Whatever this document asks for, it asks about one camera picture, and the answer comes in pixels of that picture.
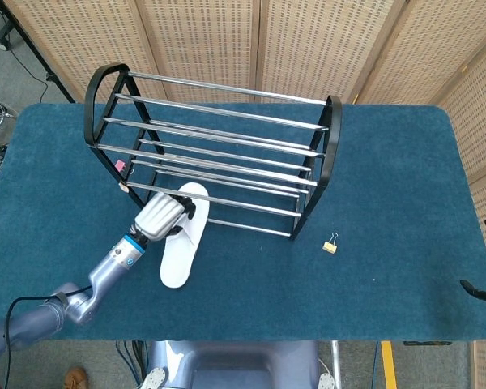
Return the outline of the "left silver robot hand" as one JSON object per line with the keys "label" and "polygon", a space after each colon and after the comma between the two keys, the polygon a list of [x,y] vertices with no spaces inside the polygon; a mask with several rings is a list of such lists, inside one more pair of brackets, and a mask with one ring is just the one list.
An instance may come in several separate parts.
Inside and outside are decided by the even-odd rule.
{"label": "left silver robot hand", "polygon": [[147,240],[157,242],[172,235],[183,215],[191,220],[196,206],[190,197],[157,192],[134,218],[131,229]]}

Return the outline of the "white slipper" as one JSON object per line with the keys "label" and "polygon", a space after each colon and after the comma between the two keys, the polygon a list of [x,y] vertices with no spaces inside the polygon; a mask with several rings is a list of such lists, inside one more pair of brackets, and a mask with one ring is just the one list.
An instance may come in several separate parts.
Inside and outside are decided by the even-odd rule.
{"label": "white slipper", "polygon": [[171,289],[183,286],[189,278],[196,251],[207,224],[210,203],[206,199],[192,198],[195,206],[192,218],[184,215],[185,205],[165,196],[166,208],[162,221],[166,228],[181,227],[174,235],[168,234],[160,266],[162,283]]}

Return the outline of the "black chrome shoe rack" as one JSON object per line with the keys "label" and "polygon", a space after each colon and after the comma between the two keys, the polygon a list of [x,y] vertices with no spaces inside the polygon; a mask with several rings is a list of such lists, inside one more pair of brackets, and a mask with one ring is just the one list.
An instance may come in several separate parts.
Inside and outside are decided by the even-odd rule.
{"label": "black chrome shoe rack", "polygon": [[[141,80],[254,96],[232,108],[145,96]],[[141,211],[157,193],[206,199],[207,222],[293,239],[330,182],[343,107],[102,66],[85,95],[86,144]],[[117,160],[126,163],[119,173]]]}

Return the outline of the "blue carpet table cover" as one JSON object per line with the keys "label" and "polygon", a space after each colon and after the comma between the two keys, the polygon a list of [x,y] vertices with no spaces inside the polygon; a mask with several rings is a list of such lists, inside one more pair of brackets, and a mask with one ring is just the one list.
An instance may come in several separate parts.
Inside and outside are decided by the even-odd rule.
{"label": "blue carpet table cover", "polygon": [[[0,318],[19,296],[84,285],[134,202],[83,138],[83,106],[19,116],[0,173]],[[337,251],[323,244],[336,232]],[[294,240],[207,226],[180,289],[146,254],[66,338],[482,340],[486,247],[450,119],[427,105],[345,105],[330,185]]]}

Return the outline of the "silver metal table leg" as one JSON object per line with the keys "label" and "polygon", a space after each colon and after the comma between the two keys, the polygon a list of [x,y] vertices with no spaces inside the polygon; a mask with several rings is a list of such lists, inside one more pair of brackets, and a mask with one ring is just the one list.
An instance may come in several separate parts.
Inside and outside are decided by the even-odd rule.
{"label": "silver metal table leg", "polygon": [[332,340],[330,342],[331,346],[331,358],[332,358],[332,371],[335,380],[335,389],[341,389],[341,369],[339,360],[339,342],[337,340]]}

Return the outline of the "grey-blue robot torso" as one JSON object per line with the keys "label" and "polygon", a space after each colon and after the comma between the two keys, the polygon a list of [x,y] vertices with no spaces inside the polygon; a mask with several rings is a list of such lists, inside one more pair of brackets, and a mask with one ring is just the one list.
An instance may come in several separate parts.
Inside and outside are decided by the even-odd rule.
{"label": "grey-blue robot torso", "polygon": [[153,343],[139,389],[335,389],[315,340]]}

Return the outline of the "black stand pole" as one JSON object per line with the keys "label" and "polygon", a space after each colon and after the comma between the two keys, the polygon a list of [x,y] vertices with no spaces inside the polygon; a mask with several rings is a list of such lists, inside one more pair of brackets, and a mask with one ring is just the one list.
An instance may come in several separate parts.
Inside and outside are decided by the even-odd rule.
{"label": "black stand pole", "polygon": [[[0,17],[3,22],[3,26],[0,28],[0,50],[10,53],[32,79],[44,86],[44,90],[40,95],[39,102],[43,101],[45,94],[49,89],[49,84],[51,83],[56,86],[59,92],[69,103],[74,104],[76,102],[75,98],[70,94],[66,86],[53,71],[49,63],[45,60],[40,50],[36,47],[32,39],[26,33],[25,29],[21,26],[19,20],[13,15],[10,8],[6,5],[5,0],[0,0]],[[43,67],[45,72],[45,77],[43,79],[35,76],[16,55],[11,43],[11,32],[13,30],[17,31],[19,37],[23,40],[30,52]]]}

